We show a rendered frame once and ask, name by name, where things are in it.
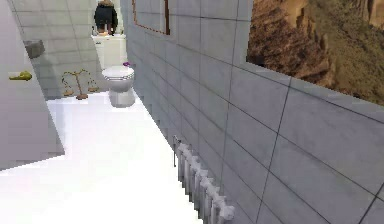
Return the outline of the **white radiator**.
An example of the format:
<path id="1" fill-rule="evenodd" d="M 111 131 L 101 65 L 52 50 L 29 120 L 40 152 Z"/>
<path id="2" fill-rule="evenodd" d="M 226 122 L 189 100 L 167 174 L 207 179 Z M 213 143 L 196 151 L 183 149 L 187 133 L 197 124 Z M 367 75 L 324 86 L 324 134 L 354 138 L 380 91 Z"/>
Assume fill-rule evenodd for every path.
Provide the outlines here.
<path id="1" fill-rule="evenodd" d="M 234 224 L 235 208 L 226 203 L 224 195 L 219 194 L 220 188 L 209 177 L 200 158 L 176 135 L 172 137 L 172 149 L 178 181 L 198 212 L 198 218 L 203 224 Z"/>

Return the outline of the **white toilet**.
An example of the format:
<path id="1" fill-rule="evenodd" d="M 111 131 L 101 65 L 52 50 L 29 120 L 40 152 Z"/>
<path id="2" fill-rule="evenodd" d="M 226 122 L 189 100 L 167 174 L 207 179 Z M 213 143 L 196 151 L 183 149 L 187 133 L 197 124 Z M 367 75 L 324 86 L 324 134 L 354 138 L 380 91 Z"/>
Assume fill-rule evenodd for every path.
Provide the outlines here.
<path id="1" fill-rule="evenodd" d="M 128 61 L 124 34 L 92 36 L 102 76 L 109 90 L 110 104 L 116 108 L 130 107 L 135 103 L 133 84 L 135 71 Z"/>

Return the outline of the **brass balance scale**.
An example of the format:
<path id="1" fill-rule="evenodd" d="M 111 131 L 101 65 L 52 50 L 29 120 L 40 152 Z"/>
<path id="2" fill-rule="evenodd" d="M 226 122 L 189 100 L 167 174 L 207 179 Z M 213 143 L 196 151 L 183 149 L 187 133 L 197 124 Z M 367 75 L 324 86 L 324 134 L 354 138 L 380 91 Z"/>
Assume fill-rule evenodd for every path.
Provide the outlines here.
<path id="1" fill-rule="evenodd" d="M 71 86 L 66 80 L 67 77 L 73 77 L 75 79 L 75 86 Z M 82 89 L 81 76 L 84 76 L 87 80 L 87 91 Z M 99 86 L 96 81 L 92 78 L 91 73 L 84 68 L 79 71 L 65 71 L 62 74 L 61 82 L 64 85 L 64 97 L 73 96 L 75 88 L 78 88 L 78 94 L 76 95 L 77 100 L 85 100 L 88 98 L 89 93 L 95 93 L 99 90 Z"/>

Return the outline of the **pale grey room door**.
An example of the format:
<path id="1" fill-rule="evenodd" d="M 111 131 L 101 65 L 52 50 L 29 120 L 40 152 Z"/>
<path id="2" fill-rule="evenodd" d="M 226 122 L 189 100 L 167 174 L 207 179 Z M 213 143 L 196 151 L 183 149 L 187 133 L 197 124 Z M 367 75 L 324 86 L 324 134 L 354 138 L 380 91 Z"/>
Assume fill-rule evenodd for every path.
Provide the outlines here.
<path id="1" fill-rule="evenodd" d="M 7 0 L 0 0 L 0 171 L 64 154 L 19 28 Z"/>

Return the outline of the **brown framed wall mirror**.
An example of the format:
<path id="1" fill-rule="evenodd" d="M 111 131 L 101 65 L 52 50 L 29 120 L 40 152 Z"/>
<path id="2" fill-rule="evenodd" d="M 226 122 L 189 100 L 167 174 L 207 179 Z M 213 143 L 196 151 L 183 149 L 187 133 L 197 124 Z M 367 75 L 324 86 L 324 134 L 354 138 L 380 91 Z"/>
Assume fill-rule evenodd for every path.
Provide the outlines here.
<path id="1" fill-rule="evenodd" d="M 134 24 L 163 35 L 170 34 L 169 0 L 132 0 Z"/>

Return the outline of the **brown landscape wall picture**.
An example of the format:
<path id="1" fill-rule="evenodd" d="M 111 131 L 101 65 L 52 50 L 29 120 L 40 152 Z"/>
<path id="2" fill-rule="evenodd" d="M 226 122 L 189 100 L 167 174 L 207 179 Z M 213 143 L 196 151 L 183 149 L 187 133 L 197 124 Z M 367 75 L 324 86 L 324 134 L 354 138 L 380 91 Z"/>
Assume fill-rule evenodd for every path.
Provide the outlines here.
<path id="1" fill-rule="evenodd" d="M 246 61 L 384 106 L 384 0 L 253 0 Z"/>

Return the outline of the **grey wall box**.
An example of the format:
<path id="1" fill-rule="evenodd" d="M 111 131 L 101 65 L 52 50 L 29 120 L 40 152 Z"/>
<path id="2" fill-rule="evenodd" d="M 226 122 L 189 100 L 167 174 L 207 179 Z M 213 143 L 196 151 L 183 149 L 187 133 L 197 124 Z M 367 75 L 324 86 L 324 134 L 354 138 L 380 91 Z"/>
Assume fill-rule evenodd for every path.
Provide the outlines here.
<path id="1" fill-rule="evenodd" d="M 24 45 L 30 59 L 38 58 L 45 52 L 45 47 L 42 40 L 24 41 Z"/>

